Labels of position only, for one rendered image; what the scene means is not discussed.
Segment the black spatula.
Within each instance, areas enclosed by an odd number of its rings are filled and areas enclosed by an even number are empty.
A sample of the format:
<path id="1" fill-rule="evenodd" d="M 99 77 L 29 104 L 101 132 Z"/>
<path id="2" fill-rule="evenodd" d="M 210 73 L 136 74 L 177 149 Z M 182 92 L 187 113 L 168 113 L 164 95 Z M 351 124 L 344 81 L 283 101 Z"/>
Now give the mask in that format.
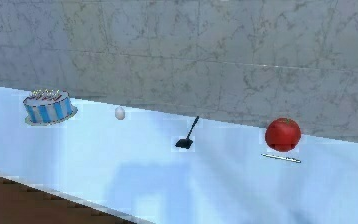
<path id="1" fill-rule="evenodd" d="M 191 145 L 193 144 L 193 141 L 190 139 L 190 136 L 191 136 L 196 124 L 198 123 L 198 121 L 199 121 L 199 116 L 197 116 L 195 118 L 195 120 L 193 121 L 192 126 L 191 126 L 187 136 L 185 138 L 179 139 L 176 142 L 175 146 L 177 148 L 184 148 L 184 149 L 190 149 L 191 148 Z"/>

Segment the red tomato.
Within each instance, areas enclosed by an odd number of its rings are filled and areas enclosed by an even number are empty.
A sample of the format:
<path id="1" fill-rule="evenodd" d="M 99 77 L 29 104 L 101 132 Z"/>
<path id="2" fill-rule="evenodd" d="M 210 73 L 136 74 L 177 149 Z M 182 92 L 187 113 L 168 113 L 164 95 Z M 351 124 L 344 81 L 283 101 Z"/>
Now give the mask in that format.
<path id="1" fill-rule="evenodd" d="M 289 152 L 301 139 L 298 123 L 290 118 L 278 118 L 272 121 L 265 132 L 266 144 L 275 151 Z"/>

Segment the blue white striped cake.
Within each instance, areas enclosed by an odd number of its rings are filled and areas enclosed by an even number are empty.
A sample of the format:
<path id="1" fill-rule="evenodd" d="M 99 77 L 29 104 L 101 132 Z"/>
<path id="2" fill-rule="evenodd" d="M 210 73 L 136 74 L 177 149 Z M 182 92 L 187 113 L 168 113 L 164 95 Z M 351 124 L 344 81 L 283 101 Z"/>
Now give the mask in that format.
<path id="1" fill-rule="evenodd" d="M 38 89 L 23 100 L 27 112 L 25 122 L 31 126 L 48 126 L 72 118 L 78 109 L 66 91 Z"/>

